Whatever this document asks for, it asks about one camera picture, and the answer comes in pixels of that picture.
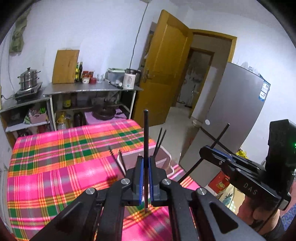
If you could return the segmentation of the person's right hand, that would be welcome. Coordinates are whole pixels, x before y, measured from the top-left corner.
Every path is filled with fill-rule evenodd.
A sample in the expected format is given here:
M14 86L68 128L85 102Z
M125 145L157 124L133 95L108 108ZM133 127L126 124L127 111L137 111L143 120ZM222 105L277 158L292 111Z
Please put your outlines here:
M260 235L264 235L276 227L280 219L280 210L266 210L263 207L254 207L253 200L245 196L238 209L237 216L248 225L252 225L256 221L263 222L264 225L261 228L257 227L255 230Z

